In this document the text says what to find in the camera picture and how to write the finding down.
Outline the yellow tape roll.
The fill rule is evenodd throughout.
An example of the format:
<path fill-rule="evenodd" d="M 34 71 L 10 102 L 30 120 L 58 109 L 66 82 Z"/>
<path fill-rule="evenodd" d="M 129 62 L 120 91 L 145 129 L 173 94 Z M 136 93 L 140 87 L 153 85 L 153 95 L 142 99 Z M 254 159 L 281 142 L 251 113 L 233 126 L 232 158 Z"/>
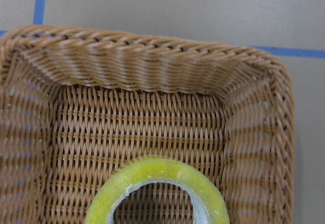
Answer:
<path fill-rule="evenodd" d="M 135 158 L 112 174 L 92 200 L 85 223 L 113 223 L 122 200 L 151 183 L 168 183 L 186 191 L 193 223 L 230 223 L 221 193 L 205 175 L 181 161 L 154 155 Z"/>

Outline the brown wicker basket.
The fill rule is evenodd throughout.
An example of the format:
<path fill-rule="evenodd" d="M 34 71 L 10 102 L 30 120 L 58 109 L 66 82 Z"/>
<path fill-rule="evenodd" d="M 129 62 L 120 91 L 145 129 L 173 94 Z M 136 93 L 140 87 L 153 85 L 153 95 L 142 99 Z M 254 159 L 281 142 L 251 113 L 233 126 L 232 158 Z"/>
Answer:
<path fill-rule="evenodd" d="M 290 76 L 262 50 L 45 25 L 1 36 L 1 223 L 83 223 L 148 154 L 202 172 L 231 223 L 292 223 L 294 140 Z"/>

